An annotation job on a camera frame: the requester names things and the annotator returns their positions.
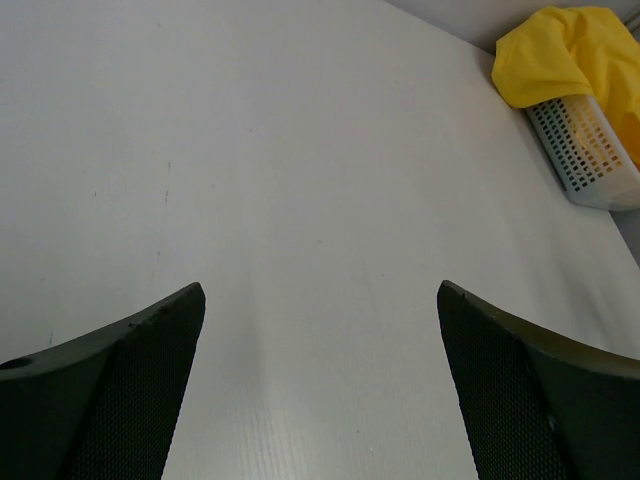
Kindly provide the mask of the yellow shorts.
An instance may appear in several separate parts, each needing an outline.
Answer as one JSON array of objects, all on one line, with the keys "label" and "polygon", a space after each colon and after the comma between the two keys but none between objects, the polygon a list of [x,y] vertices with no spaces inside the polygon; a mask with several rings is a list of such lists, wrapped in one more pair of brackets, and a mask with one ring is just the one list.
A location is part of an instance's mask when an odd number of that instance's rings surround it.
[{"label": "yellow shorts", "polygon": [[594,97],[639,162],[639,43],[612,10],[535,12],[496,42],[491,78],[517,109],[570,95]]}]

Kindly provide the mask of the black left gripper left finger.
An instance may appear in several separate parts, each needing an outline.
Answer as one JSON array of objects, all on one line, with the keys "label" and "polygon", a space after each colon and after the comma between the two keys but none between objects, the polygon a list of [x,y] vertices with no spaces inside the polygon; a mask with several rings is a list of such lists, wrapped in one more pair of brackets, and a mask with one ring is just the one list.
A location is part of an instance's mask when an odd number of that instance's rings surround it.
[{"label": "black left gripper left finger", "polygon": [[192,283],[2,363],[2,478],[161,478],[204,317],[205,293]]}]

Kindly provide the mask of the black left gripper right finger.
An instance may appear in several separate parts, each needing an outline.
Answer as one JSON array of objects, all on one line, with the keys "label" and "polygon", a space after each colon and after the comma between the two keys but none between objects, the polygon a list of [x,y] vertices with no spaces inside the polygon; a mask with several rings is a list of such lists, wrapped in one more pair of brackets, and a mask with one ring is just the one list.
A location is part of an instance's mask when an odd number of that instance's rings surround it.
[{"label": "black left gripper right finger", "polygon": [[481,479],[636,479],[639,363],[450,282],[440,331]]}]

